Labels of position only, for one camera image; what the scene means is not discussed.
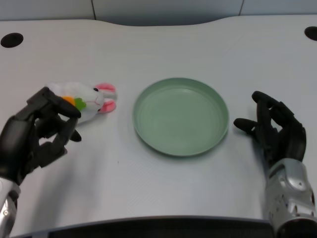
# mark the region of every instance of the pink bunny ear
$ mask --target pink bunny ear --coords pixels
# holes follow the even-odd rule
[[[98,89],[108,90],[110,92],[115,92],[115,87],[110,83],[100,83],[95,86]]]
[[[100,113],[112,112],[116,107],[114,100],[110,100],[104,103],[103,107],[100,109]]]

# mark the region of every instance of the green leaf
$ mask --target green leaf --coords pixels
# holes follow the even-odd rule
[[[83,110],[86,107],[86,103],[83,102],[83,100],[81,98],[75,98],[74,101],[75,101],[75,107],[78,110],[81,111],[81,110]]]

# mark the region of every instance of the bunny ear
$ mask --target bunny ear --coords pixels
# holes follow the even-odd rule
[[[110,83],[101,83],[95,86],[104,95],[104,98],[116,99],[115,87]]]
[[[103,104],[103,107],[100,109],[100,113],[109,113],[112,112],[116,107],[114,100],[107,101]]]
[[[112,93],[115,92],[115,87],[110,83],[100,83],[100,84],[97,84],[95,87],[98,89],[110,91]]]

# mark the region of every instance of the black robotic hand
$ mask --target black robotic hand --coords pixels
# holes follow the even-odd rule
[[[306,132],[294,114],[282,102],[262,92],[254,92],[252,99],[257,103],[258,121],[239,118],[234,121],[234,125],[262,146],[270,168],[284,158],[302,161],[306,149]],[[271,125],[272,119],[282,127],[280,132]]]
[[[36,167],[45,167],[65,155],[69,139],[81,141],[75,130],[80,112],[49,88],[42,88],[27,104],[6,122],[0,135],[0,177],[18,185]],[[55,134],[53,142],[39,144],[40,138]]]

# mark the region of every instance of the green plate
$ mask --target green plate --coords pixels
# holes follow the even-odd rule
[[[170,78],[146,88],[134,105],[134,127],[154,149],[192,156],[213,148],[228,130],[229,112],[204,83]]]

